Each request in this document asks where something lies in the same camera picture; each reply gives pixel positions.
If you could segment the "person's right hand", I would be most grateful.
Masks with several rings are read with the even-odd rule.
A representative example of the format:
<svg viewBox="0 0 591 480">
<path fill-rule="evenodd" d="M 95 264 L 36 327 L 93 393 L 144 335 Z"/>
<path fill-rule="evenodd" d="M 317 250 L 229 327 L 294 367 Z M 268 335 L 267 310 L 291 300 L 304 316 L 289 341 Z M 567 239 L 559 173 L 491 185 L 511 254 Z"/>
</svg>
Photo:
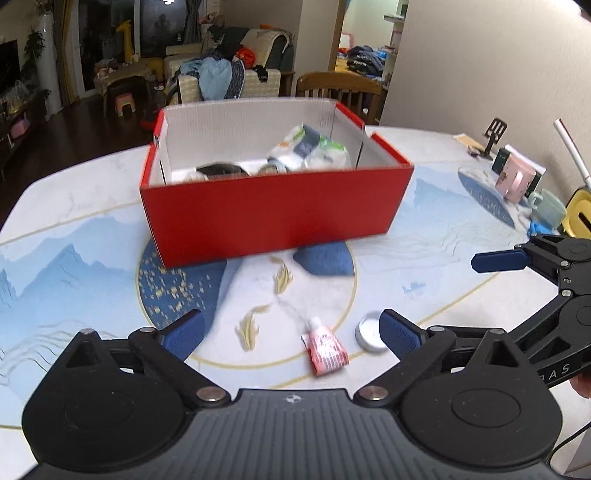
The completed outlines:
<svg viewBox="0 0 591 480">
<path fill-rule="evenodd" d="M 591 398 L 591 372 L 583 371 L 570 380 L 572 388 L 583 398 Z"/>
</svg>

